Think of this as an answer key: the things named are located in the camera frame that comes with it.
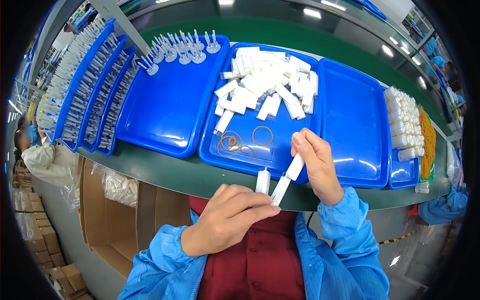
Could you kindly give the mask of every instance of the clear plastic package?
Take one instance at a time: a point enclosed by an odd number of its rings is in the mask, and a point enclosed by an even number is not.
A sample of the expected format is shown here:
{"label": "clear plastic package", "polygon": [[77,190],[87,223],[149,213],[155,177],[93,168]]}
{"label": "clear plastic package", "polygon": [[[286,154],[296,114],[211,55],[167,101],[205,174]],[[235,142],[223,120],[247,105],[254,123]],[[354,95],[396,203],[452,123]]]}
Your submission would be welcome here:
{"label": "clear plastic package", "polygon": [[136,207],[138,180],[127,178],[97,163],[93,164],[92,174],[97,174],[102,179],[105,198],[130,207]]}

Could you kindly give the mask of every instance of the person's left hand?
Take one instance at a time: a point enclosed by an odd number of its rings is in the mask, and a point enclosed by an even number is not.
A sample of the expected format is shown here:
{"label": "person's left hand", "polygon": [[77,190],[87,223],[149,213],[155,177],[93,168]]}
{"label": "person's left hand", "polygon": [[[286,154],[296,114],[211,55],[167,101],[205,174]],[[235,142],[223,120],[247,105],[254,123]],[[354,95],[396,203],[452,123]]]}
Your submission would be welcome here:
{"label": "person's left hand", "polygon": [[185,228],[180,238],[190,257],[218,253],[241,242],[253,223],[278,215],[272,198],[240,185],[222,184],[208,201],[198,222]]}

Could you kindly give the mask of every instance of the person's right hand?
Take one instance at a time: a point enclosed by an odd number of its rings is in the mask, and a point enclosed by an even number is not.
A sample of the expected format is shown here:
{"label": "person's right hand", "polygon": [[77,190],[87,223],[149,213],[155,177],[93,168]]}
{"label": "person's right hand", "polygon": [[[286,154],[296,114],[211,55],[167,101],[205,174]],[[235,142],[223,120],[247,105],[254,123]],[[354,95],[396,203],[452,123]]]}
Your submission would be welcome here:
{"label": "person's right hand", "polygon": [[335,173],[332,150],[328,142],[322,140],[307,128],[292,135],[291,154],[300,156],[307,165],[307,174],[313,192],[326,205],[337,204],[344,192]]}
{"label": "person's right hand", "polygon": [[222,184],[208,201],[198,222],[185,228],[180,243],[190,257],[218,253],[241,242],[253,223],[278,215],[272,198],[240,185]]}

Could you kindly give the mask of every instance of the elastic cuff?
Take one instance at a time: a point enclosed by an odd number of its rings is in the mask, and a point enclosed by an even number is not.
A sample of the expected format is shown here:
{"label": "elastic cuff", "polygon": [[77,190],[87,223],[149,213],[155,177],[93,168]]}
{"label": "elastic cuff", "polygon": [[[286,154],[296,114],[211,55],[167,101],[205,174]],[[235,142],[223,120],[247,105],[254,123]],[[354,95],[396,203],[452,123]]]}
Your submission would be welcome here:
{"label": "elastic cuff", "polygon": [[352,199],[357,199],[357,192],[352,187],[344,187],[343,192],[345,193],[342,197],[342,200],[334,205],[325,205],[322,201],[317,206],[318,214],[333,215],[337,211],[341,211],[345,207],[349,206]]}

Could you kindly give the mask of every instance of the stack of cardboard boxes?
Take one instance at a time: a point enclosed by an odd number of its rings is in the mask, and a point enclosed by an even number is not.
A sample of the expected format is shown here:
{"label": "stack of cardboard boxes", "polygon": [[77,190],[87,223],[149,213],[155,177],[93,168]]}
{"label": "stack of cardboard boxes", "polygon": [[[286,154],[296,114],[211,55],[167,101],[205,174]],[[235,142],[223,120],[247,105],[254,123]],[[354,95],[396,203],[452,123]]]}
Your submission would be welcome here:
{"label": "stack of cardboard boxes", "polygon": [[14,189],[12,203],[25,243],[40,266],[46,272],[65,266],[57,234],[47,218],[40,195]]}
{"label": "stack of cardboard boxes", "polygon": [[91,300],[87,295],[82,274],[74,264],[55,267],[49,271],[53,287],[65,300]]}

